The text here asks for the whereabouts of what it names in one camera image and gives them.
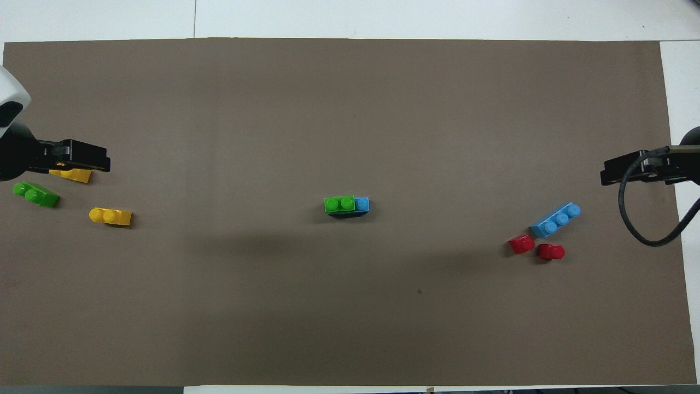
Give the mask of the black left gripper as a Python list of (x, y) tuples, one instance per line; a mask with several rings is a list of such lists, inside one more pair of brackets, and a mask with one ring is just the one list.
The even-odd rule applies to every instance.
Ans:
[(55, 161), (58, 170), (112, 170), (112, 160), (108, 157), (107, 149), (72, 139), (58, 142)]

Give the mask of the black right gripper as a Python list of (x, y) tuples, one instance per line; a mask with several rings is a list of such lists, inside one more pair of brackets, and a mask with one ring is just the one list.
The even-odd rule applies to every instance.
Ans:
[(634, 150), (630, 154), (606, 160), (600, 172), (600, 182), (602, 186), (622, 183), (627, 172), (630, 172), (627, 176), (628, 182), (667, 181), (672, 174), (669, 151), (669, 148)]

